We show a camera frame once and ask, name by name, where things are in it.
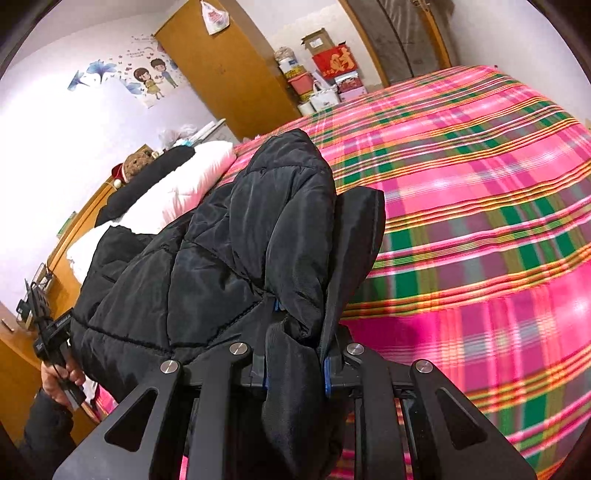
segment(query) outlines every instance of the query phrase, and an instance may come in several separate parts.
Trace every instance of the black puffer jacket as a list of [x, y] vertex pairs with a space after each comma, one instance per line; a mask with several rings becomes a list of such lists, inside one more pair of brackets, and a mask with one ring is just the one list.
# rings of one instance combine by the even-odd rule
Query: black puffer jacket
[[345, 412], [327, 410], [319, 357], [384, 223], [382, 192], [337, 196], [303, 131], [273, 137], [233, 183], [158, 235], [107, 231], [76, 304], [76, 355], [121, 401], [162, 361], [227, 348], [277, 299], [285, 315], [267, 331], [267, 400], [250, 419], [267, 449], [245, 442], [243, 467], [250, 478], [320, 478], [340, 453]]

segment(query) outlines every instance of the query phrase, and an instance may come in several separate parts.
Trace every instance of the white pillow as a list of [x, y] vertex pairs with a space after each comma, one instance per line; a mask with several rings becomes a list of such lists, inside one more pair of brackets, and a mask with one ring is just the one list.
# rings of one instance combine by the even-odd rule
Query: white pillow
[[92, 262], [92, 257], [95, 254], [96, 246], [100, 239], [110, 226], [115, 225], [117, 225], [115, 222], [107, 222], [89, 230], [76, 240], [66, 252], [66, 258], [69, 260], [72, 272], [76, 280], [80, 282], [80, 285], [82, 285], [88, 275], [90, 263]]
[[96, 246], [110, 226], [121, 225], [133, 233], [159, 233], [178, 217], [194, 209], [236, 160], [230, 142], [207, 142], [195, 155], [150, 188], [120, 219], [86, 232], [66, 252], [76, 279], [88, 275]]
[[194, 209], [235, 160], [230, 142], [196, 146], [195, 155], [150, 188], [123, 215], [120, 225], [135, 233], [158, 233]]

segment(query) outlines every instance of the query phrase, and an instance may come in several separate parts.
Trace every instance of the blue clip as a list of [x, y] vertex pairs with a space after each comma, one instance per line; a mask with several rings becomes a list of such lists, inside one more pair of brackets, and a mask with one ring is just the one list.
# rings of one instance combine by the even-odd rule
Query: blue clip
[[331, 385], [330, 385], [330, 357], [324, 359], [324, 393], [326, 398], [330, 398]]

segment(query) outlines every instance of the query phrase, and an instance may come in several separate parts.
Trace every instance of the blue flower sticker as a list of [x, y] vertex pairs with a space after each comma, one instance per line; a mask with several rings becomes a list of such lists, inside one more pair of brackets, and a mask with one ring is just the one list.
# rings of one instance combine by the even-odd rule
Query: blue flower sticker
[[141, 83], [127, 83], [127, 80], [123, 79], [121, 79], [121, 82], [123, 82], [123, 85], [125, 85], [125, 88], [127, 88], [129, 93], [132, 93], [133, 95], [141, 95], [144, 92]]
[[72, 78], [72, 81], [68, 85], [68, 90], [73, 92], [74, 90], [76, 90], [76, 87], [78, 85], [86, 85], [88, 87], [89, 85], [87, 85], [86, 83], [84, 83], [82, 81], [83, 76], [84, 76], [84, 72], [80, 73], [80, 70], [77, 70], [76, 73], [74, 74], [74, 78]]
[[103, 83], [105, 73], [115, 73], [116, 71], [117, 65], [114, 63], [105, 64], [102, 60], [92, 62], [86, 69], [86, 73], [96, 73], [100, 77], [101, 83]]

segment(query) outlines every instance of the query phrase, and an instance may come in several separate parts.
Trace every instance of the pink box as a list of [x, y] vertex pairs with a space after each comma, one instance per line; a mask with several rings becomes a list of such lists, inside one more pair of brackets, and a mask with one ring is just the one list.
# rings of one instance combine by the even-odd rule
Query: pink box
[[340, 93], [340, 101], [346, 102], [347, 100], [353, 100], [354, 98], [365, 95], [367, 92], [368, 91], [365, 89], [365, 87], [358, 87], [353, 90], [349, 90], [348, 92]]

